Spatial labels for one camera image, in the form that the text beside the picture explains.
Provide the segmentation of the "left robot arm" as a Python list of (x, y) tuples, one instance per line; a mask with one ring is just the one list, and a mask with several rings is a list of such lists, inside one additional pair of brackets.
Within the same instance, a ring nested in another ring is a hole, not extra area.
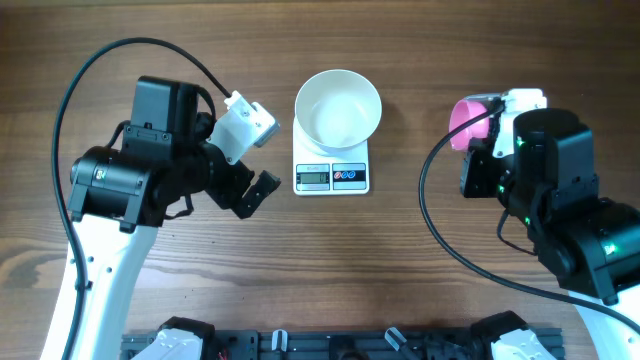
[(45, 359), (111, 359), (118, 351), (133, 289), (168, 207), (206, 193), (220, 208), (249, 218), (280, 184), (242, 162), (279, 129), (260, 104), (238, 93), (226, 113), (200, 111), (202, 87), (143, 76), (129, 120), (112, 145), (78, 158), (66, 214), (75, 244), (45, 341)]

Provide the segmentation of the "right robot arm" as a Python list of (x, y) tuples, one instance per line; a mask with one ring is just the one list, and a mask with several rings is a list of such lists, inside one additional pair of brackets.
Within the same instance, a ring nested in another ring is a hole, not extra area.
[(511, 154), (467, 137), (463, 196), (497, 198), (569, 296), (637, 322), (639, 211), (600, 197), (589, 127), (568, 110), (531, 110), (516, 116), (507, 142)]

